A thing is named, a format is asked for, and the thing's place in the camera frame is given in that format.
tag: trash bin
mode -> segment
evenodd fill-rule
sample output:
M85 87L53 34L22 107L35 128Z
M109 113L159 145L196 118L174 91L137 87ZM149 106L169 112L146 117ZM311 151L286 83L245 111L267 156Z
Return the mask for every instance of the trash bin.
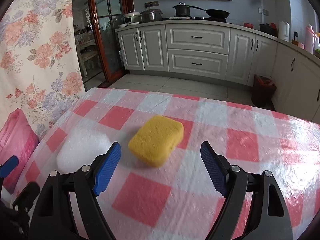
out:
M271 79L254 75L251 101L257 107L265 107L277 87Z

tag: wall outlet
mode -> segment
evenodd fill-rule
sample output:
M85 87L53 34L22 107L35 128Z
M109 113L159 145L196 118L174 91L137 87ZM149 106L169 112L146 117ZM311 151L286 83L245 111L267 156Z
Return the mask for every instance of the wall outlet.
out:
M144 7L147 8L147 7L153 7L153 6L158 6L159 5L159 1L154 1L154 2L146 2L144 4Z
M258 8L258 13L264 14L266 16L269 16L269 11L262 9L262 8Z

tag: floral curtain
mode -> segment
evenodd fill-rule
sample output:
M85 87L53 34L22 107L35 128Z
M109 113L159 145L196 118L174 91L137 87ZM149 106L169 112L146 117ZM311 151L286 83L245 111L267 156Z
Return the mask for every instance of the floral curtain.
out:
M71 0L14 0L0 22L0 128L21 108L40 139L84 93Z

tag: pink and white tablecloth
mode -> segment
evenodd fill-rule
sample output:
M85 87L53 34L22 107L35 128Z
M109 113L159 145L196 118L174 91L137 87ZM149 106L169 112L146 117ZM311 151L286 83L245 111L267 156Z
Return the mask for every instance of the pink and white tablecloth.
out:
M153 115L184 125L183 141L159 169L136 159L127 144ZM56 156L73 129L108 135L122 147L120 162L101 210L118 240L204 240L223 205L200 157L209 141L217 154L247 172L273 172L284 195L294 239L320 207L319 126L284 114L205 98L157 92L94 88L49 130L21 174L14 197L29 181L43 186L56 170ZM250 206L247 195L234 236L242 234ZM86 236L74 207L79 232Z

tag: white bowl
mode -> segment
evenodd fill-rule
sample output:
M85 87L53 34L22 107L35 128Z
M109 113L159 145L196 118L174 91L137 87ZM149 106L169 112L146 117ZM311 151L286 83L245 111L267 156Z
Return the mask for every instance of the white bowl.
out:
M139 24L139 23L140 23L140 22L128 23L128 26L137 25L137 24Z

